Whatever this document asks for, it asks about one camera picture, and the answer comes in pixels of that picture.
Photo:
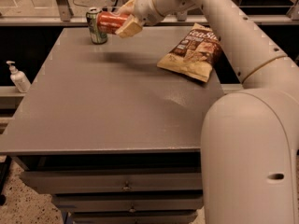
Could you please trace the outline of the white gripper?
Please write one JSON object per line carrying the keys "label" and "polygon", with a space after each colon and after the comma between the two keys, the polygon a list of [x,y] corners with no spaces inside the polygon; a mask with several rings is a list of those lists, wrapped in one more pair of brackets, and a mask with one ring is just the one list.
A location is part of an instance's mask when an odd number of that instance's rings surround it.
{"label": "white gripper", "polygon": [[154,0],[129,0],[114,11],[114,14],[130,15],[115,32],[121,38],[132,37],[142,31],[143,25],[153,26],[164,19],[155,7]]}

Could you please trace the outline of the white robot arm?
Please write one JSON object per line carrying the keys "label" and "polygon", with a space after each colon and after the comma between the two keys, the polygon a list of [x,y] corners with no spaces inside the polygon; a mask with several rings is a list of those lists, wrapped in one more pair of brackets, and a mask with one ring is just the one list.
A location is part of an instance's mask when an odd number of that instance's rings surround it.
{"label": "white robot arm", "polygon": [[206,113],[206,224],[298,224],[299,67],[232,0],[130,0],[139,25],[198,7],[242,83]]}

